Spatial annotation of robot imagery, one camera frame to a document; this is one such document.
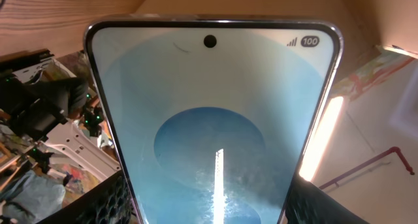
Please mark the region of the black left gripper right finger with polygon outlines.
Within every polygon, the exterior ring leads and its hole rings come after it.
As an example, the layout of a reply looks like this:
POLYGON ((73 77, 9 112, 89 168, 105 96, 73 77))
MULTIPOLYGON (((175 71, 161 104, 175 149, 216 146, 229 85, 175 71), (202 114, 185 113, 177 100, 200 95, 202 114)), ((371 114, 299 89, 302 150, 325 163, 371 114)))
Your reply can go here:
POLYGON ((291 182, 285 216, 289 224, 368 224, 300 176, 291 182))

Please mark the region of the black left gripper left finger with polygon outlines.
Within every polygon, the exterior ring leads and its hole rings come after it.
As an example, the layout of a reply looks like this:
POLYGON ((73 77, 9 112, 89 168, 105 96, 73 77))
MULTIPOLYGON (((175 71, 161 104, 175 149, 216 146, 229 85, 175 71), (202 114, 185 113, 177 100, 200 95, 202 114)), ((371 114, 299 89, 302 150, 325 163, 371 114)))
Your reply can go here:
POLYGON ((132 211, 127 182, 118 171, 39 224, 128 224, 132 211))

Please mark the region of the blue smartphone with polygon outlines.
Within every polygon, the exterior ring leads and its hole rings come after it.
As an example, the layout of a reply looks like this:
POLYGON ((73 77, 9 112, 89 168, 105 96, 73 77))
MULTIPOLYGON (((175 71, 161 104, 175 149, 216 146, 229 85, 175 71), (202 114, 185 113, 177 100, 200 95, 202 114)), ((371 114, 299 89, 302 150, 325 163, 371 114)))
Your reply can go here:
POLYGON ((110 19, 84 50, 141 223, 278 223, 343 52, 309 20, 110 19))

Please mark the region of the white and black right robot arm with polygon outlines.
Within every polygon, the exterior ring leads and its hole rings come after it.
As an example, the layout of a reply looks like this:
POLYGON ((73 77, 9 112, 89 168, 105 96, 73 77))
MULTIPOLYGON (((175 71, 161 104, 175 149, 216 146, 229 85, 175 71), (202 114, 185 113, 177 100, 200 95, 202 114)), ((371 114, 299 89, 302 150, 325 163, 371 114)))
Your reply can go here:
POLYGON ((44 170, 73 163, 102 182, 121 166, 101 149, 105 116, 98 98, 85 78, 47 78, 46 69, 54 63, 49 50, 1 58, 1 124, 24 140, 54 149, 28 151, 44 170))

